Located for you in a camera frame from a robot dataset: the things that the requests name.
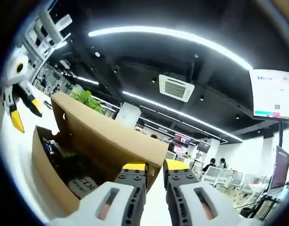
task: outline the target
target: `pillar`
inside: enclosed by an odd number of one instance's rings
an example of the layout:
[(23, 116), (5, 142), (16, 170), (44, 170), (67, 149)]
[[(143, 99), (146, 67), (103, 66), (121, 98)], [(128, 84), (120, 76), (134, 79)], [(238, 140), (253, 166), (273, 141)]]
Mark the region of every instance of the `pillar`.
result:
[(125, 102), (118, 112), (115, 120), (120, 121), (123, 125), (134, 129), (140, 117), (141, 111), (138, 107)]

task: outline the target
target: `cardboard box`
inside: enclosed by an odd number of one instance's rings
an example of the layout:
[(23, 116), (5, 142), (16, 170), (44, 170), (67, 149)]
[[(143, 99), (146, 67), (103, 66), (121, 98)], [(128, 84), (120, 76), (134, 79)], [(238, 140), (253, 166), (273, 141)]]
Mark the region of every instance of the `cardboard box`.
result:
[(149, 188), (152, 186), (167, 153), (166, 143), (126, 128), (65, 93), (58, 92), (51, 100), (60, 132), (53, 136), (50, 130), (36, 127), (32, 159), (52, 195), (67, 214), (77, 210), (80, 201), (50, 164), (40, 137), (53, 139), (60, 146), (88, 157), (100, 169), (98, 174), (104, 181), (114, 181), (126, 163), (144, 161), (149, 164)]

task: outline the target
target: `white chair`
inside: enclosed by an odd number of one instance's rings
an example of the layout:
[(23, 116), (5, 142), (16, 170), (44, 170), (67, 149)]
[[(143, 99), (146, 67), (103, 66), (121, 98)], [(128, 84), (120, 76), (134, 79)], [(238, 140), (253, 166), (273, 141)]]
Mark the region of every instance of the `white chair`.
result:
[(249, 185), (253, 184), (255, 176), (252, 174), (246, 174), (240, 189), (247, 194), (251, 194), (252, 190), (250, 189)]
[(231, 181), (231, 185), (234, 187), (241, 187), (243, 181), (244, 174), (241, 172), (237, 172), (234, 174), (233, 179)]
[(36, 81), (35, 81), (34, 86), (35, 86), (38, 90), (40, 90), (40, 91), (42, 91), (42, 92), (44, 91), (44, 88), (43, 88), (43, 86), (41, 86), (41, 83), (40, 83), (39, 80), (36, 80)]
[(177, 154), (175, 160), (176, 160), (176, 161), (184, 162), (185, 158), (182, 157), (181, 155)]
[(166, 159), (175, 159), (176, 158), (176, 153), (167, 151), (167, 154), (165, 155)]
[(47, 96), (49, 96), (51, 89), (52, 89), (51, 84), (50, 84), (49, 82), (47, 82), (47, 83), (46, 83), (45, 90), (44, 90), (44, 93), (45, 93)]
[(195, 161), (195, 164), (193, 165), (192, 171), (196, 176), (198, 176), (198, 175), (200, 175), (202, 168), (203, 168), (203, 163)]
[(230, 169), (222, 169), (217, 177), (215, 184), (225, 184), (230, 173), (231, 173)]
[(217, 177), (219, 173), (221, 172), (221, 168), (209, 166), (207, 171), (205, 173), (201, 173), (201, 181), (206, 181), (210, 183), (211, 185), (215, 185), (217, 181)]

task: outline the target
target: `green leaves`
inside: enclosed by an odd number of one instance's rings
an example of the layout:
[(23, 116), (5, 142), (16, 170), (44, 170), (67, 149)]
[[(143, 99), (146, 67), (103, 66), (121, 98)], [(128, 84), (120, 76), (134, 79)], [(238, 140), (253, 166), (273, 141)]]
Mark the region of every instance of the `green leaves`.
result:
[(95, 100), (91, 96), (91, 92), (89, 90), (82, 91), (80, 93), (72, 93), (71, 95), (74, 99), (77, 101), (80, 101), (84, 105), (92, 108), (93, 110), (103, 114), (103, 108), (101, 106), (101, 102), (98, 100)]

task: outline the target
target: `box flap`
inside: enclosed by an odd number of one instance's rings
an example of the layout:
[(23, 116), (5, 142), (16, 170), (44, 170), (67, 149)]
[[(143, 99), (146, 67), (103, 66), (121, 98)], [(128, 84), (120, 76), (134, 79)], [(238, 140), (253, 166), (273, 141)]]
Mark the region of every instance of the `box flap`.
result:
[(162, 165), (166, 143), (126, 128), (65, 93), (58, 92), (51, 100), (60, 133), (71, 136), (72, 147), (82, 150), (96, 164), (108, 160), (114, 169), (135, 160), (158, 168)]

